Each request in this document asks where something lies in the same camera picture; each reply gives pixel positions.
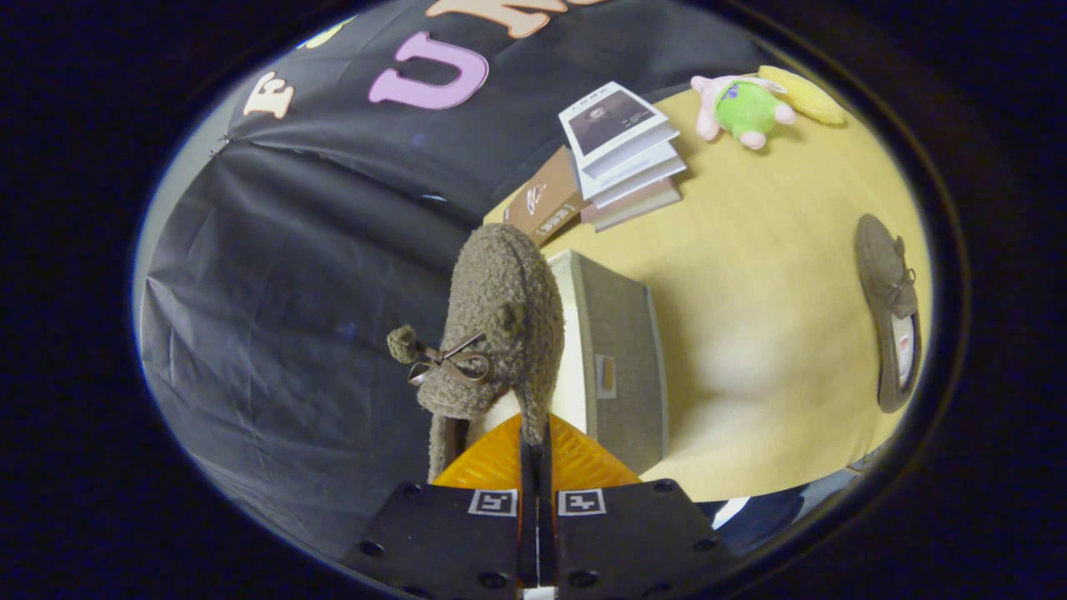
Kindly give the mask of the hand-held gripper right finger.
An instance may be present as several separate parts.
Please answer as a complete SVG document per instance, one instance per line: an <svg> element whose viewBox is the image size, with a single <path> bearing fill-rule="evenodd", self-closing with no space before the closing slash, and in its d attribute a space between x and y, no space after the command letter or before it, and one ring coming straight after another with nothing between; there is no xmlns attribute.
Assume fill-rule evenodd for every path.
<svg viewBox="0 0 1067 600"><path fill-rule="evenodd" d="M552 415L538 458L538 585L557 598L688 598L739 555L671 478L640 481Z"/></svg>

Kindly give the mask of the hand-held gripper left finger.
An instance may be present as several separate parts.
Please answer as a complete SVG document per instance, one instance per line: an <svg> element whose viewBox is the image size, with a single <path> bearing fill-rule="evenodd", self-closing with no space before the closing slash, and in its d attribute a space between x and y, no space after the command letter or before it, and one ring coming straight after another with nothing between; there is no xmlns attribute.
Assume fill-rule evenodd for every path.
<svg viewBox="0 0 1067 600"><path fill-rule="evenodd" d="M401 481L344 566L411 596L521 596L537 584L537 508L513 415L439 481Z"/></svg>

